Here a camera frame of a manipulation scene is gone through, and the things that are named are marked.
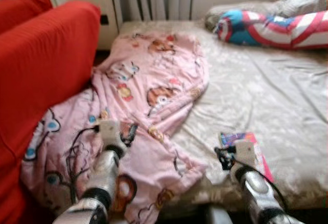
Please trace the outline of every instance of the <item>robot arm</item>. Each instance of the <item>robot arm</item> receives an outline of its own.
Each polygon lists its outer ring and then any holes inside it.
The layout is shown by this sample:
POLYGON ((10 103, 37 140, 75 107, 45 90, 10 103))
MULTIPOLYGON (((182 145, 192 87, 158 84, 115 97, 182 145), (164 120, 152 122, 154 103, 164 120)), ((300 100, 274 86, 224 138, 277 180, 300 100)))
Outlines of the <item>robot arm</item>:
POLYGON ((229 170, 232 182, 241 186, 254 224, 303 224, 286 214, 274 197, 273 187, 277 191, 276 187, 254 168, 255 154, 251 142, 241 140, 232 147, 216 147, 214 150, 223 170, 229 170))
POLYGON ((135 136, 137 125, 132 125, 128 142, 119 133, 119 122, 101 120, 99 130, 104 151, 91 170, 86 191, 78 203, 60 215, 53 224, 106 224, 108 211, 115 199, 118 164, 135 136))

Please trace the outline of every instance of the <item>cartoon character print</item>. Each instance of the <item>cartoon character print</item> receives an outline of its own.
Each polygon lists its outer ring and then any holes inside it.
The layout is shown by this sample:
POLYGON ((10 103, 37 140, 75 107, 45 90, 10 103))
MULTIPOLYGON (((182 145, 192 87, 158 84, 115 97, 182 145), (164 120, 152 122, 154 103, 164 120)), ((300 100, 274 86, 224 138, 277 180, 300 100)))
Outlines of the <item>cartoon character print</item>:
POLYGON ((33 132, 32 140, 27 148, 24 161, 33 161, 37 159, 37 151, 43 144, 50 133, 58 132, 60 130, 60 123, 55 118, 55 114, 51 109, 48 109, 42 120, 39 121, 35 131, 33 132))
POLYGON ((163 143, 164 142, 164 135, 162 132, 160 132, 155 126, 151 126, 148 129, 148 133, 156 140, 159 142, 163 143))
MULTIPOLYGON (((195 40, 195 47, 196 47, 196 49, 198 49, 200 47, 200 42, 198 39, 195 40)), ((196 51, 195 52, 195 65, 199 68, 201 67, 201 62, 202 62, 201 59, 202 59, 202 55, 198 51, 196 51)))
POLYGON ((169 78, 169 88, 179 90, 180 92, 185 90, 185 84, 178 78, 169 78))
POLYGON ((177 150, 175 150, 176 156, 173 160, 173 166, 175 171, 178 173, 178 175, 180 175, 181 177, 183 177, 183 175, 185 174, 185 172, 190 169, 188 167, 188 165, 186 165, 179 157, 179 153, 177 152, 177 150))
POLYGON ((103 120, 107 120, 107 119, 109 119, 109 117, 110 117, 110 115, 109 115, 109 109, 106 107, 104 110, 102 110, 100 112, 99 118, 100 119, 103 119, 103 120))
POLYGON ((217 26, 214 29, 215 33, 218 33, 220 39, 226 39, 229 40, 231 35, 236 32, 242 32, 245 30, 248 30, 249 26, 252 26, 257 23, 265 23, 267 21, 267 18, 265 16, 261 16, 259 19, 248 19, 248 20, 240 20, 238 23, 235 23, 233 25, 229 15, 231 13, 235 12, 227 12, 220 18, 217 26))
POLYGON ((175 37, 173 35, 169 35, 166 40, 155 39, 148 46, 149 52, 157 52, 157 53, 169 53, 174 55, 175 49, 173 41, 175 41, 175 37))
POLYGON ((45 174, 44 199, 46 206, 55 214, 60 214, 67 208, 70 203, 71 184, 63 181, 63 176, 58 171, 48 171, 45 174))
POLYGON ((140 68, 131 62, 131 64, 120 64, 119 66, 113 66, 111 70, 106 73, 106 75, 109 79, 127 82, 133 78, 139 70, 140 68))
POLYGON ((118 84, 117 92, 123 100, 130 102, 133 99, 130 88, 127 87, 127 84, 118 84))
POLYGON ((173 89, 158 87, 152 88, 147 92, 147 102, 151 109, 148 113, 148 116, 155 114, 159 109, 169 104, 170 98, 175 95, 173 89))
POLYGON ((189 91, 189 94, 192 96, 193 99, 198 99, 201 95, 201 90, 198 87, 195 87, 189 91))
POLYGON ((116 180, 116 195, 113 211, 125 212, 127 205, 134 199, 137 193, 137 183, 128 174, 120 175, 116 180))
POLYGON ((80 93, 79 95, 83 100, 94 101, 95 93, 92 88, 87 88, 87 89, 83 90, 83 92, 80 93))
POLYGON ((171 70, 175 65, 174 47, 175 36, 169 35, 165 40, 155 39, 148 46, 148 52, 153 55, 153 65, 166 70, 171 70))
POLYGON ((147 214, 153 206, 155 206, 158 210, 160 210, 164 206, 164 204, 167 201, 171 200, 173 197, 174 197, 173 191, 171 191, 168 188, 163 188, 161 192, 157 195, 156 202, 150 204, 145 208, 140 209, 138 212, 138 219, 129 222, 129 224, 140 224, 141 219, 143 219, 142 215, 147 214))
POLYGON ((128 39, 132 47, 138 48, 140 45, 138 41, 139 39, 149 40, 151 37, 140 33, 134 33, 132 36, 126 35, 126 36, 122 36, 121 38, 128 39))
POLYGON ((161 209, 165 202, 171 200, 174 197, 174 194, 171 190, 164 188, 158 195, 155 206, 157 209, 161 209))
POLYGON ((130 147, 138 129, 137 124, 127 124, 121 123, 119 137, 121 141, 127 146, 130 147))

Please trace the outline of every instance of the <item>white bedsheet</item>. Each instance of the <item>white bedsheet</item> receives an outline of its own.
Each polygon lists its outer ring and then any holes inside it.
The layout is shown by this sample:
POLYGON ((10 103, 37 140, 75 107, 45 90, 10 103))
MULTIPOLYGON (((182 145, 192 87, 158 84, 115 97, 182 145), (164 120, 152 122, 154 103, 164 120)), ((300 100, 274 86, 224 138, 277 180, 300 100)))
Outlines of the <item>white bedsheet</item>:
POLYGON ((206 177, 176 201, 243 207, 213 147, 219 132, 253 132, 290 208, 326 207, 327 54, 234 46, 203 22, 125 23, 121 33, 197 35, 210 65, 210 84, 172 141, 208 163, 206 177))

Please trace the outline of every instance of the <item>colorful book cover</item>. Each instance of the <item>colorful book cover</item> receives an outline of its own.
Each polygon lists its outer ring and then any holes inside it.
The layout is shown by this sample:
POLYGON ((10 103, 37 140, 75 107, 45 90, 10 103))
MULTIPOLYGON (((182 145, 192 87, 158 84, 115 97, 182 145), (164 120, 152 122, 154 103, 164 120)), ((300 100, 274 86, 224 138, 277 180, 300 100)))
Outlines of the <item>colorful book cover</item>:
POLYGON ((247 139, 254 144, 256 169, 264 174, 271 182, 273 182, 273 176, 268 167, 267 161, 265 160, 265 157, 253 133, 220 133, 220 142, 223 148, 233 146, 234 142, 239 139, 247 139))

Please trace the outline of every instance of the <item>cartoon bear print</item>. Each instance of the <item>cartoon bear print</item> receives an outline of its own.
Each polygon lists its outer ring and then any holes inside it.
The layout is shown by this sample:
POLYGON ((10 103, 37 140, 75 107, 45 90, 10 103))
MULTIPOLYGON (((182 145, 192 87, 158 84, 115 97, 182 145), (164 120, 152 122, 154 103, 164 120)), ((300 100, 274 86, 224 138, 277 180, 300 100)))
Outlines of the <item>cartoon bear print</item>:
POLYGON ((128 174, 118 176, 116 180, 116 195, 112 210, 125 212, 127 205, 134 199, 137 193, 137 183, 128 174))
POLYGON ((176 54, 175 41, 175 36, 169 35, 164 40, 157 38, 151 42, 148 46, 148 52, 154 57, 154 66, 172 70, 174 67, 174 56, 176 54))
POLYGON ((121 38, 127 39, 128 42, 131 43, 133 48, 138 48, 140 46, 139 39, 149 40, 151 38, 151 36, 143 35, 140 33, 134 33, 132 35, 122 36, 121 38))
POLYGON ((147 92, 147 102, 151 109, 148 116, 156 113, 159 109, 169 104, 170 98, 175 95, 173 89, 166 87, 152 88, 147 92))
POLYGON ((140 68, 137 65, 131 62, 131 64, 120 64, 118 67, 112 67, 112 69, 106 75, 109 79, 127 82, 135 76, 139 69, 140 68))

